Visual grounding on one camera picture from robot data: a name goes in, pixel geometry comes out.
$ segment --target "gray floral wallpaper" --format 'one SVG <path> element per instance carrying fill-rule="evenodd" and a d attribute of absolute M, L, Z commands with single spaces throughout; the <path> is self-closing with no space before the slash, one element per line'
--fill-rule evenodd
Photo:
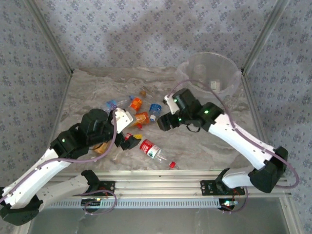
<path fill-rule="evenodd" d="M 248 74 L 272 144 L 300 175 L 293 197 L 312 233 L 312 2 L 292 0 Z M 290 172 L 291 182 L 294 178 Z"/>
<path fill-rule="evenodd" d="M 35 0 L 72 68 L 178 66 L 214 51 L 241 67 L 274 0 Z"/>
<path fill-rule="evenodd" d="M 1 0 L 0 22 L 0 186 L 6 186 L 45 151 L 69 77 L 23 1 Z M 0 218 L 0 233 L 12 230 Z"/>

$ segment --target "red bottle cap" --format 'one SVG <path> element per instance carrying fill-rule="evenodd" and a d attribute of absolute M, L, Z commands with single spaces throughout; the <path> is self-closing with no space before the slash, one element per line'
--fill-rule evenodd
<path fill-rule="evenodd" d="M 176 163 L 175 162 L 171 162 L 170 164 L 169 164 L 169 167 L 170 168 L 173 168 L 173 167 L 175 167 L 176 166 Z"/>
<path fill-rule="evenodd" d="M 127 133 L 126 135 L 125 135 L 125 140 L 127 140 L 127 139 L 129 139 L 129 137 L 131 137 L 132 136 L 132 134 L 131 133 Z"/>

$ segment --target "orange bottle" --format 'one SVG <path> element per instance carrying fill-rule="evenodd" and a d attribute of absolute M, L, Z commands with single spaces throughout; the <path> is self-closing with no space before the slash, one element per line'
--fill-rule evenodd
<path fill-rule="evenodd" d="M 141 99 L 139 99 L 138 97 L 134 98 L 129 107 L 129 112 L 135 115 L 141 108 L 142 104 L 143 101 Z"/>
<path fill-rule="evenodd" d="M 130 125 L 130 127 L 136 126 L 138 124 L 148 124 L 150 122 L 150 118 L 147 112 L 136 114 L 135 116 L 136 116 L 136 120 L 133 124 Z"/>

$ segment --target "blue bottle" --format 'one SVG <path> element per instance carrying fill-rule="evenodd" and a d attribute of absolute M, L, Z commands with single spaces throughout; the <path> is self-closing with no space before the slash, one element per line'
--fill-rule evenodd
<path fill-rule="evenodd" d="M 107 113 L 110 113 L 110 111 L 113 111 L 117 107 L 121 109 L 126 109 L 127 107 L 130 106 L 134 98 L 135 97 L 133 95 L 129 95 L 110 100 L 102 106 L 102 110 L 106 111 Z"/>
<path fill-rule="evenodd" d="M 161 105 L 152 104 L 149 110 L 150 121 L 154 122 L 160 116 Z"/>

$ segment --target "glass panel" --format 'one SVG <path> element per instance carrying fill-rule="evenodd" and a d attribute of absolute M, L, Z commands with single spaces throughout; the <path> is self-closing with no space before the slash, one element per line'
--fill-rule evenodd
<path fill-rule="evenodd" d="M 115 209 L 90 216 L 81 209 L 47 209 L 29 234 L 269 234 L 289 233 L 278 198 L 251 198 L 244 210 Z"/>

